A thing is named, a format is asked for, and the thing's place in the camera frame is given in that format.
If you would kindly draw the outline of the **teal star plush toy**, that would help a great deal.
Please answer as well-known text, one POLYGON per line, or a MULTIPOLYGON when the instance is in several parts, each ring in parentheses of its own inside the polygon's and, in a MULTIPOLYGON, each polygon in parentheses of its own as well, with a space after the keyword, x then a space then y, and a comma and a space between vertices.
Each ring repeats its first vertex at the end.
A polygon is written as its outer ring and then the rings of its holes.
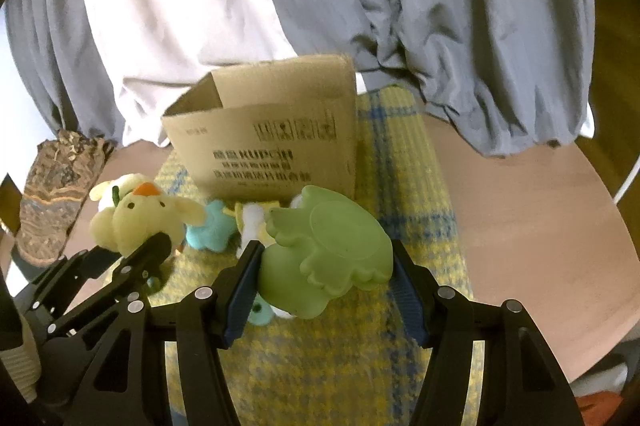
POLYGON ((236 232, 235 214, 221 200, 213 200, 205 206, 206 218, 202 226, 186 227, 186 242, 194 250, 223 253, 236 232))

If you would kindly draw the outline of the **white dog plush toy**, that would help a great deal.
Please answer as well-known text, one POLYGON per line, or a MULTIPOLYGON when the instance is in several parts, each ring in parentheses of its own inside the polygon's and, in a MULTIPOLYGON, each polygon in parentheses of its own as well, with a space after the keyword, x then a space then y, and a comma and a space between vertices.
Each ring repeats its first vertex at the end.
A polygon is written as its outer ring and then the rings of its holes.
MULTIPOLYGON (((226 208, 224 214, 233 217, 240 235, 240 244, 236 249, 236 258, 240 259, 249 242, 257 241, 262 246, 269 246, 276 241, 267 232, 266 217, 273 208, 281 207, 279 201, 264 201, 234 204, 233 208, 226 208)), ((252 310, 248 316, 248 322, 256 326, 268 325, 274 317, 280 319, 293 319, 281 309, 270 306, 265 299, 256 294, 252 310)))

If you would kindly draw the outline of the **light pink blanket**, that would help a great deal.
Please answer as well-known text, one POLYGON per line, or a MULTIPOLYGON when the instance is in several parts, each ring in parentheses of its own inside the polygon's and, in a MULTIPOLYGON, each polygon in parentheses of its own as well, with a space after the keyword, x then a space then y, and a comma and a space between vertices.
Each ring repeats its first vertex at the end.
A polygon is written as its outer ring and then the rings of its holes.
POLYGON ((272 0, 84 1, 124 144, 167 146, 166 108, 213 68, 296 55, 272 0))

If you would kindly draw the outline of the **green frog plush toy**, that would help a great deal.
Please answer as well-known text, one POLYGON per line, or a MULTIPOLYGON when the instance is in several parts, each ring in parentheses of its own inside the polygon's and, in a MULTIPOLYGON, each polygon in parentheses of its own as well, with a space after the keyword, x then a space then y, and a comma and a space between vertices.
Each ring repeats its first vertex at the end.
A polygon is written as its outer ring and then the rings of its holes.
POLYGON ((318 318, 352 288, 373 290, 392 278, 392 240, 341 193, 304 186, 295 207, 266 211, 265 231, 271 243, 260 257, 257 293, 296 318, 318 318))

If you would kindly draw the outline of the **red cloth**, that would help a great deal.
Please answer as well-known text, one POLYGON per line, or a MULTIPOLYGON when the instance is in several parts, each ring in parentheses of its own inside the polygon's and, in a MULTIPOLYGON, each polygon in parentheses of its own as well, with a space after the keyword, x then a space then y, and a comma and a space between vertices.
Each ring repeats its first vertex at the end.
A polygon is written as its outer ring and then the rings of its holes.
POLYGON ((612 391, 599 391, 577 397, 576 402, 586 426, 603 426, 615 414, 623 397, 612 391))

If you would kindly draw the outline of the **brown cardboard box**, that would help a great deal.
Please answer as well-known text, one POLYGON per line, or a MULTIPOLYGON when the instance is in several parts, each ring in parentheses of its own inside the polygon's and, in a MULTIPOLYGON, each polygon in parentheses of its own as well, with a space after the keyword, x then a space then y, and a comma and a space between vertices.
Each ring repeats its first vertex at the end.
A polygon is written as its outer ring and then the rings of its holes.
POLYGON ((299 56, 217 68, 162 123, 206 198, 287 200, 307 184, 351 198, 356 97, 349 56, 299 56))

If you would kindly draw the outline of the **yellow duck plush toy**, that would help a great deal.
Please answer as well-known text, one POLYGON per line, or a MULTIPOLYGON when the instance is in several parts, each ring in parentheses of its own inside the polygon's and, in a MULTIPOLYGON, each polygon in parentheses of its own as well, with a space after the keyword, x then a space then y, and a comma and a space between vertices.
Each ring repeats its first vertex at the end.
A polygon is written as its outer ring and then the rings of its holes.
POLYGON ((204 205, 170 195, 142 174, 101 182, 90 190, 89 198, 98 203, 89 224, 94 244, 125 258, 157 233, 170 238, 170 254, 175 256, 183 248, 186 227, 205 224, 204 205))

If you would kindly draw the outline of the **white curved rail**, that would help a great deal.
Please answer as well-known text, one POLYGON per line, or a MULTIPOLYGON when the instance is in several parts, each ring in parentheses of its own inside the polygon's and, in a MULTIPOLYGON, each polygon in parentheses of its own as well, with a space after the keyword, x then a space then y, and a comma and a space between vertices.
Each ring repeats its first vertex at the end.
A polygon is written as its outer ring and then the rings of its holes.
POLYGON ((637 177, 639 172, 640 172, 640 154, 637 156, 636 161, 632 165, 631 170, 628 172, 627 177, 625 178, 625 180, 620 185, 620 187, 618 188, 618 190, 614 195, 613 202, 615 205, 620 204, 620 201, 623 199, 623 197, 625 196, 625 194, 627 193, 631 185, 634 183, 634 179, 637 177))

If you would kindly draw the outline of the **brown patterned cloth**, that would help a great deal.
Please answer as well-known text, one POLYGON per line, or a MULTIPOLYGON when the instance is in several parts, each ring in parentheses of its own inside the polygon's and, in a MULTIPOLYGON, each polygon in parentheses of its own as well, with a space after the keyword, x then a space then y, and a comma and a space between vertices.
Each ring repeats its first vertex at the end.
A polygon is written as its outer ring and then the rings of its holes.
POLYGON ((46 268, 64 252, 70 230, 96 184, 114 143, 60 130, 40 143, 20 204, 17 250, 24 261, 46 268))

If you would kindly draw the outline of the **yellow blue plaid mat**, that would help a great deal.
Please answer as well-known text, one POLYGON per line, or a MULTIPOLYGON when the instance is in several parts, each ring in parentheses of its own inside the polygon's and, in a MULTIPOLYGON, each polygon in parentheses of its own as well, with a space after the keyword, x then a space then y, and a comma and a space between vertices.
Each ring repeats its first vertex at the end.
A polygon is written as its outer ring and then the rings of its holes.
MULTIPOLYGON (((357 108, 357 203, 440 284, 471 294, 422 108, 397 86, 363 94, 357 108)), ((247 325, 220 358, 244 425, 405 425, 430 355, 380 286, 351 290, 312 320, 247 325)))

